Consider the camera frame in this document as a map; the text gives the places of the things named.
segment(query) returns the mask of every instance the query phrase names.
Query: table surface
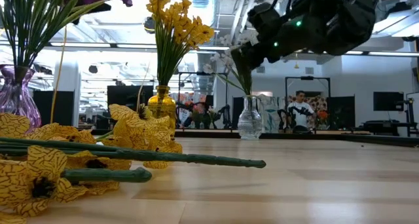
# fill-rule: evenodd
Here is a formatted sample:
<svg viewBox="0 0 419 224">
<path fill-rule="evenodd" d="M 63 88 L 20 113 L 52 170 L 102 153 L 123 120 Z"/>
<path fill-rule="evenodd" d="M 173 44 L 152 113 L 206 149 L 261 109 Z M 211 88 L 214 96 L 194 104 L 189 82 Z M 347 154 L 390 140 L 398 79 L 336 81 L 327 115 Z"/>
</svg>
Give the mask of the table surface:
<svg viewBox="0 0 419 224">
<path fill-rule="evenodd" d="M 263 159 L 268 166 L 175 162 L 152 170 L 148 183 L 54 203 L 28 223 L 419 223 L 418 149 L 319 140 L 177 141 L 185 153 Z"/>
</svg>

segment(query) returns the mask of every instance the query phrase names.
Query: person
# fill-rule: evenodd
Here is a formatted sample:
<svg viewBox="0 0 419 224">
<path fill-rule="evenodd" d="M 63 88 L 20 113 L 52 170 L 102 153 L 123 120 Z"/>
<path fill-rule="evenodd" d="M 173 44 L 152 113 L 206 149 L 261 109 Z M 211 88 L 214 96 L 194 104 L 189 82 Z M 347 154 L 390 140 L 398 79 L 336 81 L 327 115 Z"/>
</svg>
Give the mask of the person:
<svg viewBox="0 0 419 224">
<path fill-rule="evenodd" d="M 297 99 L 288 105 L 288 112 L 295 116 L 295 126 L 307 128 L 307 116 L 313 115 L 314 110 L 308 103 L 304 102 L 305 96 L 304 91 L 297 91 Z"/>
</svg>

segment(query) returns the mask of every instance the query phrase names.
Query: clear glass vase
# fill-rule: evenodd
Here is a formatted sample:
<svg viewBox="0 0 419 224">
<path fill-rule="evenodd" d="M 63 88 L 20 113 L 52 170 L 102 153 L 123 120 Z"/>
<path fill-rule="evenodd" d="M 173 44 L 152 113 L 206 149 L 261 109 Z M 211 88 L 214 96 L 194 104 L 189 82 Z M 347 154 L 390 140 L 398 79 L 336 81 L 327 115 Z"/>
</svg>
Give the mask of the clear glass vase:
<svg viewBox="0 0 419 224">
<path fill-rule="evenodd" d="M 149 109 L 156 119 L 169 116 L 171 136 L 175 136 L 176 129 L 176 102 L 169 96 L 170 87 L 156 86 L 157 95 L 149 100 Z"/>
<path fill-rule="evenodd" d="M 15 81 L 14 67 L 11 65 L 0 65 L 0 72 L 5 78 L 0 91 L 0 113 L 26 116 L 31 121 L 29 131 L 40 127 L 41 114 L 27 88 L 35 71 L 28 69 L 22 82 Z"/>
<path fill-rule="evenodd" d="M 256 110 L 255 96 L 244 96 L 244 109 L 238 118 L 238 133 L 243 140 L 258 140 L 262 134 L 262 118 Z"/>
</svg>

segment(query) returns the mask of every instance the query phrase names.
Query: yellow glass vase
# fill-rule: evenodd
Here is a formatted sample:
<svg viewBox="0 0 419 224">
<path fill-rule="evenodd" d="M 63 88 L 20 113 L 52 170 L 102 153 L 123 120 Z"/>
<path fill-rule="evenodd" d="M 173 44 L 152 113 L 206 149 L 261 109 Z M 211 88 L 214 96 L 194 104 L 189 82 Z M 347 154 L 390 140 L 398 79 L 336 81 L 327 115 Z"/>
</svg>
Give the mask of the yellow glass vase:
<svg viewBox="0 0 419 224">
<path fill-rule="evenodd" d="M 170 87 L 156 86 L 157 95 L 149 100 L 149 109 L 156 119 L 169 116 L 171 136 L 175 136 L 176 129 L 176 102 L 169 96 Z"/>
</svg>

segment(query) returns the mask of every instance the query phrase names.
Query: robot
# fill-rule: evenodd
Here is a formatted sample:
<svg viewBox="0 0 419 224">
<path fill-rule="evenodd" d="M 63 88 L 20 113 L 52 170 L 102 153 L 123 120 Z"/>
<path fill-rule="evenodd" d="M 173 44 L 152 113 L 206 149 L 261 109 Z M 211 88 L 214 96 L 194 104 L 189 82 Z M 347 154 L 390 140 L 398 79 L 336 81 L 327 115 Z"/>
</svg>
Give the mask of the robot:
<svg viewBox="0 0 419 224">
<path fill-rule="evenodd" d="M 340 56 L 368 41 L 375 23 L 378 0 L 288 0 L 283 16 L 273 4 L 251 9 L 248 20 L 258 32 L 258 43 L 232 50 L 236 65 L 249 70 L 265 58 L 270 63 L 295 51 Z"/>
</svg>

